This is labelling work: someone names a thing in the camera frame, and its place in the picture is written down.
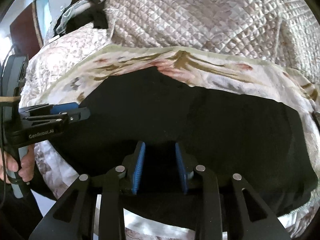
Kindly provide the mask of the person's left hand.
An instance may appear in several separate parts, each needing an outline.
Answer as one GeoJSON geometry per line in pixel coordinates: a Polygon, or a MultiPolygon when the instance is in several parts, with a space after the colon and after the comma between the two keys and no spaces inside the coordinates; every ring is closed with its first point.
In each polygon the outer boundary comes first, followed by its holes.
{"type": "Polygon", "coordinates": [[[30,182],[34,177],[34,147],[34,144],[28,146],[27,154],[22,158],[20,165],[18,165],[17,161],[11,155],[9,155],[7,152],[4,152],[6,170],[17,172],[26,183],[30,182]]]}

